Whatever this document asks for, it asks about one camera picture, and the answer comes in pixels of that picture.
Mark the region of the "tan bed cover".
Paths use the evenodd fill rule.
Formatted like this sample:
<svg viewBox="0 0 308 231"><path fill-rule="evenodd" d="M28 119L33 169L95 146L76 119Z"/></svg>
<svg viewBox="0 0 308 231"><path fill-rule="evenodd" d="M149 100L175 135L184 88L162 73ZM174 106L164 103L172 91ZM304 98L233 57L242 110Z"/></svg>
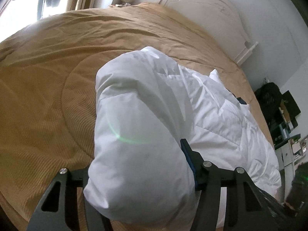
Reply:
<svg viewBox="0 0 308 231"><path fill-rule="evenodd" d="M90 164L96 73L145 46L201 74L216 69L271 139L242 69L178 12L142 3L39 20L1 43L1 230L26 230L56 173Z"/></svg>

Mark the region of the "white shelf unit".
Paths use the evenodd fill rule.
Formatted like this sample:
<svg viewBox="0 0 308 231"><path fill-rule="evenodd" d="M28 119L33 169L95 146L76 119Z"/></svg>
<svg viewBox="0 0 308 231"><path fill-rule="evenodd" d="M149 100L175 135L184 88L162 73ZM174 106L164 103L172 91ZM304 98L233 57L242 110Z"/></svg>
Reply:
<svg viewBox="0 0 308 231"><path fill-rule="evenodd" d="M294 135L275 146L281 176L281 187L277 192L277 199L280 203L284 202L291 191L295 170L306 156L306 151L300 143L300 137L300 134Z"/></svg>

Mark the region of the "white puffer jacket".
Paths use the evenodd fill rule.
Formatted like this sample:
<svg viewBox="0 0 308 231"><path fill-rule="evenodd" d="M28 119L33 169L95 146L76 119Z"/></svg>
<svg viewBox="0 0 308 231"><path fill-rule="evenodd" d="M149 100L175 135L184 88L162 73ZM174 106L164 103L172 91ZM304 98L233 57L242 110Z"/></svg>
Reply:
<svg viewBox="0 0 308 231"><path fill-rule="evenodd" d="M280 188L272 145L216 71L200 74L148 46L102 66L95 91L95 158L84 196L103 216L189 230L199 193L181 139L219 168L244 168L271 196Z"/></svg>

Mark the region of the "white headboard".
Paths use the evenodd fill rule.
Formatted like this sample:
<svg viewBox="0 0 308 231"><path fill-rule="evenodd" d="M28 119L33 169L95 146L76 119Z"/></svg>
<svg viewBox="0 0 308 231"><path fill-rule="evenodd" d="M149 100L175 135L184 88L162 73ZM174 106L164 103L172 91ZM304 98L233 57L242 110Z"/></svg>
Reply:
<svg viewBox="0 0 308 231"><path fill-rule="evenodd" d="M248 46L249 36L237 8L229 0L158 0L158 3L176 10L202 27L239 66L258 45L255 42Z"/></svg>

